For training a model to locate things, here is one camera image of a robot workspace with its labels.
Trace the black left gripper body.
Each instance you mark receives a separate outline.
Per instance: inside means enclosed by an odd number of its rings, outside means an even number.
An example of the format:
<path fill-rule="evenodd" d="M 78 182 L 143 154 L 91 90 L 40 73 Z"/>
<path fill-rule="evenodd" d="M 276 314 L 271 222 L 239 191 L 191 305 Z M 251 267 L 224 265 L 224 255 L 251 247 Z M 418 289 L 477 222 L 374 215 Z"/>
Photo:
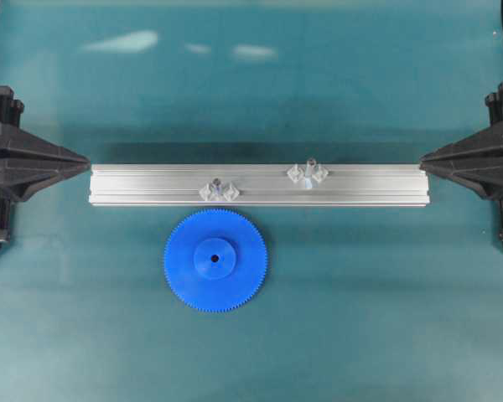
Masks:
<path fill-rule="evenodd" d="M 0 124 L 0 192 L 25 202 L 91 168 L 89 159 L 9 124 Z"/>

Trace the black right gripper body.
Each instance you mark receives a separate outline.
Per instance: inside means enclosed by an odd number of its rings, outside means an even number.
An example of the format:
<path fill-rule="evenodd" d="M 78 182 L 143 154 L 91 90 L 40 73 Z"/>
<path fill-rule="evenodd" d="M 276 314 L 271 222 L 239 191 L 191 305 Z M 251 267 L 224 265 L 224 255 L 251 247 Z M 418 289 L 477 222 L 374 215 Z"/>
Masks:
<path fill-rule="evenodd" d="M 503 124 L 494 124 L 423 156 L 420 168 L 483 199 L 502 198 Z"/>

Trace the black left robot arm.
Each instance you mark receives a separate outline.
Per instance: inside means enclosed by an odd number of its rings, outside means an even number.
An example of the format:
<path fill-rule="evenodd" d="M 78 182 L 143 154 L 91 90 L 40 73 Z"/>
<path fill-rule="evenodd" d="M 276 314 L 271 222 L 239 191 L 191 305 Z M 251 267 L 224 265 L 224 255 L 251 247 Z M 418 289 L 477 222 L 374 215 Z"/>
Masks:
<path fill-rule="evenodd" d="M 21 129 L 23 110 L 13 90 L 0 86 L 0 249 L 9 242 L 15 204 L 91 167 L 86 157 Z"/>

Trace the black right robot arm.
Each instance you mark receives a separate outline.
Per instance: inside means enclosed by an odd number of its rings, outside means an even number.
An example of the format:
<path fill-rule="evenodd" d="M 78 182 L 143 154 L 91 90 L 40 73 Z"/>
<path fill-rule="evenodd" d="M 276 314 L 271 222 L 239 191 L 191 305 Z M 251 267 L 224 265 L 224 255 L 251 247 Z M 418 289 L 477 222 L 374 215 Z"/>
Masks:
<path fill-rule="evenodd" d="M 496 202 L 503 244 L 503 82 L 485 97 L 490 125 L 423 156 L 420 168 Z"/>

